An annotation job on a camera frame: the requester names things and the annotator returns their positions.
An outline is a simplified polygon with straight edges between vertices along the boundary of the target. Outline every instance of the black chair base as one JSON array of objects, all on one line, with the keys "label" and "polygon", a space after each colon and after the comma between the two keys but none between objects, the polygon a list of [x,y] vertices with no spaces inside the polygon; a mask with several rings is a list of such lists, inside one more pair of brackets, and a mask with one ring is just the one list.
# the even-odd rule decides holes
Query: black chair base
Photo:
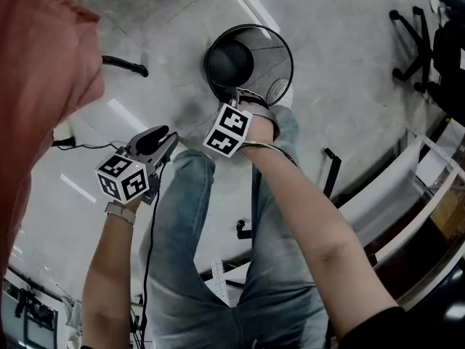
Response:
[{"label": "black chair base", "polygon": [[124,68],[125,70],[130,70],[133,73],[138,73],[145,78],[148,77],[148,69],[144,65],[138,65],[136,63],[130,63],[128,61],[122,60],[121,58],[112,57],[110,55],[102,56],[103,64],[116,66],[119,68]]},{"label": "black chair base", "polygon": [[407,81],[416,71],[418,71],[420,68],[423,68],[421,83],[415,83],[414,88],[417,92],[425,93],[426,87],[428,85],[432,50],[431,44],[429,42],[428,25],[426,24],[426,18],[424,16],[423,9],[413,7],[413,14],[418,15],[421,19],[421,37],[413,29],[411,24],[397,10],[391,10],[389,12],[389,18],[393,21],[399,20],[402,22],[418,47],[418,56],[408,67],[408,69],[405,70],[405,72],[402,72],[399,68],[395,68],[392,71],[392,76],[398,80]]}]

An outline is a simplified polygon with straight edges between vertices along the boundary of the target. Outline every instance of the jeans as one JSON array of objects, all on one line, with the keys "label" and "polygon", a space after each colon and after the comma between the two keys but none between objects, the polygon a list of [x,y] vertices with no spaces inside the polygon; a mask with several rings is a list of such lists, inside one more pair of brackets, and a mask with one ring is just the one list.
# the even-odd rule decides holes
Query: jeans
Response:
[{"label": "jeans", "polygon": [[[296,159],[298,125],[275,106],[275,142]],[[155,215],[147,278],[148,326],[159,349],[322,348],[328,316],[267,183],[252,172],[252,256],[239,303],[230,308],[204,284],[193,262],[215,165],[199,151],[173,161],[175,176]],[[145,270],[150,229],[139,256]]]},{"label": "jeans", "polygon": [[446,5],[445,12],[451,20],[465,21],[465,2],[462,0],[439,0]]}]

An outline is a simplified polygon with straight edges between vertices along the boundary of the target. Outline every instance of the wrist strap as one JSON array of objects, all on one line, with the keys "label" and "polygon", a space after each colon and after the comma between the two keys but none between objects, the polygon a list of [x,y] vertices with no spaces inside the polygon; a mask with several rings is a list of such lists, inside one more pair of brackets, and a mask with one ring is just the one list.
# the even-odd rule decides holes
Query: wrist strap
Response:
[{"label": "wrist strap", "polygon": [[274,151],[277,151],[279,153],[282,153],[287,159],[292,161],[294,166],[298,167],[297,163],[292,159],[292,156],[290,156],[288,153],[286,153],[283,149],[270,145],[268,143],[259,143],[257,141],[245,141],[240,148],[247,148],[247,147],[253,147],[253,148],[270,148]]}]

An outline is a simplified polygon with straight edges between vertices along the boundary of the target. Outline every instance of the chair wheel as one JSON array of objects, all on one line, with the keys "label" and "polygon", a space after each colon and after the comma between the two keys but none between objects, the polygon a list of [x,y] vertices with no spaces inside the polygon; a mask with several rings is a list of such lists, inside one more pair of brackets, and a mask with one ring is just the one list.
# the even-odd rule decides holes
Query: chair wheel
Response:
[{"label": "chair wheel", "polygon": [[389,18],[391,18],[391,20],[399,20],[400,19],[400,13],[397,10],[391,10],[389,12]]},{"label": "chair wheel", "polygon": [[418,8],[418,7],[413,7],[413,13],[415,15],[422,15],[423,14],[423,9],[422,8]]},{"label": "chair wheel", "polygon": [[413,88],[415,88],[415,90],[417,92],[420,92],[420,93],[425,93],[425,88],[423,88],[423,86],[421,85],[421,83],[415,83],[413,85]]},{"label": "chair wheel", "polygon": [[396,79],[402,80],[402,71],[398,68],[395,68],[392,70],[392,76],[394,76]]}]

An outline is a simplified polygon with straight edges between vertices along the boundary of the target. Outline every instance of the black wire mesh trash can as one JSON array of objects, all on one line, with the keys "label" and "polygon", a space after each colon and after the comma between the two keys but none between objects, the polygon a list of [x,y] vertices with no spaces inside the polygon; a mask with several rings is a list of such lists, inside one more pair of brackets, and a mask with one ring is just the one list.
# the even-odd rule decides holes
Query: black wire mesh trash can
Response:
[{"label": "black wire mesh trash can", "polygon": [[284,39],[262,25],[239,25],[224,32],[207,51],[204,61],[207,81],[221,102],[230,101],[228,88],[247,89],[267,100],[272,85],[280,79],[288,86],[267,100],[276,104],[288,91],[294,76],[294,60]]}]

